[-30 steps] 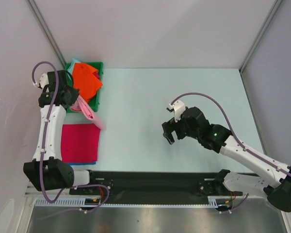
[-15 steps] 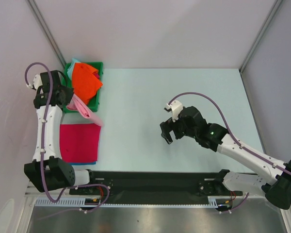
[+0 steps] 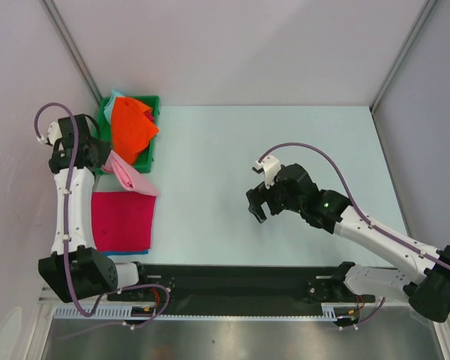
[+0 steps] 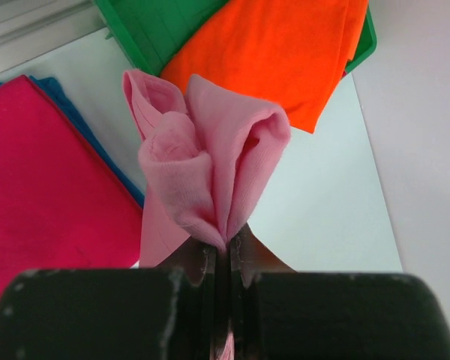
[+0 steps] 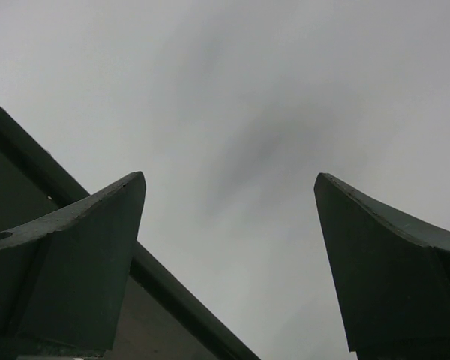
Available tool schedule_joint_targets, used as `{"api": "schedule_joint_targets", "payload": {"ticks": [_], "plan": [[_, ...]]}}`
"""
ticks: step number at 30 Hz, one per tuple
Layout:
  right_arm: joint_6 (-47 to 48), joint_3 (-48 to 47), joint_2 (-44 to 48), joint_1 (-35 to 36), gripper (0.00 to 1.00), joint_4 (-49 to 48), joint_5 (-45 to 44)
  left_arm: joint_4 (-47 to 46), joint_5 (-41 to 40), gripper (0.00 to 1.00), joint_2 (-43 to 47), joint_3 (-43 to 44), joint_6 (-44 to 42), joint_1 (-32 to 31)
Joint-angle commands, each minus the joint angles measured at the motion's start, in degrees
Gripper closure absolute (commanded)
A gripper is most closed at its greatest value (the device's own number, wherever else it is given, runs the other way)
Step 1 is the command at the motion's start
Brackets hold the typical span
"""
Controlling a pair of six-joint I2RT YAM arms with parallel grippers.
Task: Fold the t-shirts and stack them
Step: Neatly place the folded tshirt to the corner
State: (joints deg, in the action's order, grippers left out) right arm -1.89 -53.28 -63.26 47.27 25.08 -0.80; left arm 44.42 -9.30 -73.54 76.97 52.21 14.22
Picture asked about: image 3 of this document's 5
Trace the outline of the pink t shirt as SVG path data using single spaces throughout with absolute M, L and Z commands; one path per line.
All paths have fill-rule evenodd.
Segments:
M 106 174 L 114 175 L 126 191 L 150 197 L 161 195 L 160 191 L 143 174 L 139 173 L 113 150 L 109 153 L 101 169 Z

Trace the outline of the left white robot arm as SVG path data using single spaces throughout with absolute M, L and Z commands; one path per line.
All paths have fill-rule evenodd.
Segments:
M 98 251 L 92 232 L 95 169 L 110 153 L 108 142 L 92 136 L 86 114 L 50 124 L 49 168 L 57 191 L 57 222 L 50 256 L 39 259 L 38 272 L 64 303 L 124 288 L 133 299 L 144 299 L 151 282 L 135 262 L 116 265 Z

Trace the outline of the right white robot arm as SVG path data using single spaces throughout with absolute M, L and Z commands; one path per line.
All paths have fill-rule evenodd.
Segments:
M 272 155 L 257 160 L 255 173 L 264 180 L 247 193 L 248 210 L 259 223 L 271 215 L 294 212 L 311 227 L 355 242 L 392 264 L 370 268 L 342 263 L 345 273 L 331 282 L 340 301 L 354 295 L 375 295 L 408 302 L 418 314 L 443 323 L 450 314 L 450 245 L 438 249 L 383 226 L 352 199 L 334 190 L 320 190 L 297 163 L 284 166 Z

